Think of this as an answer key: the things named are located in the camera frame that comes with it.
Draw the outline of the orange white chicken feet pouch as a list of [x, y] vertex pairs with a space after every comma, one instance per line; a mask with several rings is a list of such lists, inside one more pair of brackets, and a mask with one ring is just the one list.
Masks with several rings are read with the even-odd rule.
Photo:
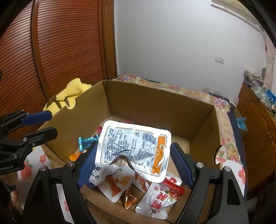
[[79, 157], [82, 153], [85, 153], [85, 152], [86, 152], [86, 150], [83, 151], [83, 152], [77, 151], [76, 153], [70, 155], [70, 156], [69, 156], [70, 161], [76, 161], [76, 160], [78, 159], [78, 157]]

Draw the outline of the blue foil candy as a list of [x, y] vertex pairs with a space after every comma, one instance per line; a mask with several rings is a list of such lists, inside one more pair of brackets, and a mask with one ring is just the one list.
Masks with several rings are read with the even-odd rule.
[[96, 142], [98, 140], [99, 140], [98, 134], [95, 134], [94, 136], [86, 138], [86, 139], [79, 137], [78, 138], [79, 151], [83, 152], [84, 150], [88, 149], [94, 142]]

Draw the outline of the white silver printed pouch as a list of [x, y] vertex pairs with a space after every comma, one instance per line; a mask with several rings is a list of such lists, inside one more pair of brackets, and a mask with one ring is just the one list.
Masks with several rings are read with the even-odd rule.
[[168, 130], [107, 120], [95, 156], [97, 167], [124, 159], [145, 180], [163, 182], [168, 168], [172, 135]]

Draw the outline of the small orange snack packet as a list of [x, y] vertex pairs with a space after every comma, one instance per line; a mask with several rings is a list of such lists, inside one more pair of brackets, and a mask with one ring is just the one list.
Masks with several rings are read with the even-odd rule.
[[127, 190], [124, 191], [120, 199], [123, 207], [126, 210], [128, 210], [132, 205], [136, 204], [139, 201], [139, 199], [136, 196], [132, 195], [131, 187], [127, 188]]

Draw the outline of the white floral bed blanket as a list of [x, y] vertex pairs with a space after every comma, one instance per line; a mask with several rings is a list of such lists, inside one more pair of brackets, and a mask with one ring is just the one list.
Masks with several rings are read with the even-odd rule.
[[[40, 167], [30, 187], [22, 215], [23, 223], [65, 223], [57, 184], [63, 186], [74, 223], [95, 223], [76, 183], [76, 161], [63, 167]], [[248, 223], [248, 213], [238, 182], [230, 167], [210, 169], [194, 162], [194, 185], [176, 223], [198, 223], [209, 185], [214, 185], [213, 200], [206, 223]]]

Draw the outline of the white orange snack pouch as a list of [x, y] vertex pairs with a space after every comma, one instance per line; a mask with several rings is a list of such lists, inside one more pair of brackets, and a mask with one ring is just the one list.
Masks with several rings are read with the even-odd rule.
[[111, 202], [117, 202], [120, 196], [131, 186], [145, 193], [150, 184], [127, 164], [112, 164], [108, 167], [95, 167], [87, 186], [98, 187]]

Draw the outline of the brown cardboard box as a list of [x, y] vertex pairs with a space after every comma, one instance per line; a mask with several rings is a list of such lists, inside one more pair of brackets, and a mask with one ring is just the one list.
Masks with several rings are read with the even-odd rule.
[[194, 161], [218, 169], [214, 156], [221, 145], [215, 107], [203, 101], [138, 84], [106, 80], [62, 108], [44, 127], [55, 127], [58, 137], [42, 146], [54, 167], [61, 167], [78, 149], [78, 138], [93, 136], [107, 120], [165, 129]]

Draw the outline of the white red snack pouch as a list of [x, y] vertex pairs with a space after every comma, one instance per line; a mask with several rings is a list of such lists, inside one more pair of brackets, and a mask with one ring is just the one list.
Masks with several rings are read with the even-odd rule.
[[160, 220], [168, 217], [166, 208], [171, 208], [185, 193], [182, 180], [173, 174], [165, 177], [163, 182], [152, 183], [135, 208], [135, 212]]

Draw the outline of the yellow pikachu plush toy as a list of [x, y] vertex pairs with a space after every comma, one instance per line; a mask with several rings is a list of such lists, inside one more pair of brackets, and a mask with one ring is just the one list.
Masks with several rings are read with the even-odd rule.
[[76, 106], [76, 98], [92, 87], [91, 84], [82, 83], [80, 78], [75, 78], [70, 81], [66, 88], [59, 94], [52, 96], [48, 103], [44, 106], [43, 111], [50, 111], [55, 115], [62, 108], [69, 110]]

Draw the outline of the wooden sideboard cabinet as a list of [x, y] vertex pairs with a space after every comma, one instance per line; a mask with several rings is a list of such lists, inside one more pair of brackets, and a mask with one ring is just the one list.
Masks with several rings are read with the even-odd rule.
[[245, 84], [238, 98], [237, 107], [248, 129], [243, 143], [251, 190], [275, 172], [275, 117]]

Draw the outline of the wooden slatted wardrobe door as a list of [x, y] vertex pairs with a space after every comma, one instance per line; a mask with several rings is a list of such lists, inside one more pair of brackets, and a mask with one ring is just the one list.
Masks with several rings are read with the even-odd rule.
[[1, 1], [1, 115], [117, 76], [113, 1]]

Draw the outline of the blue tissue pack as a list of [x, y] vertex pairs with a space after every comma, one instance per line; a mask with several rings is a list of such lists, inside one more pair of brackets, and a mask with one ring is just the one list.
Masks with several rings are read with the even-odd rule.
[[274, 105], [276, 101], [276, 96], [270, 90], [267, 90], [266, 95], [268, 97], [270, 104]]

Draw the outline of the beige curtain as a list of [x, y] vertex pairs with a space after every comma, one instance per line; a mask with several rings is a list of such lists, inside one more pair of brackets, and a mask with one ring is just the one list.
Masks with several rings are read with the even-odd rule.
[[264, 78], [265, 86], [275, 94], [275, 46], [266, 34], [267, 65]]

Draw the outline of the white air conditioner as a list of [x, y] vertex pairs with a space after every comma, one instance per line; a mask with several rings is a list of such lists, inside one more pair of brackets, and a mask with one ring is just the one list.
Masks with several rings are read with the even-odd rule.
[[262, 29], [261, 24], [239, 1], [211, 0], [211, 5], [217, 9], [227, 12], [248, 23], [250, 26]]

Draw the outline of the white wall switch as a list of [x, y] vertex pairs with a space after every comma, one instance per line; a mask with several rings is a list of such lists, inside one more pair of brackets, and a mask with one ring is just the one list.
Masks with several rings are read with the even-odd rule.
[[215, 56], [215, 61], [216, 61], [217, 63], [221, 63], [221, 64], [224, 64], [224, 62], [225, 62], [224, 59], [222, 59], [221, 57], [218, 57], [218, 56]]

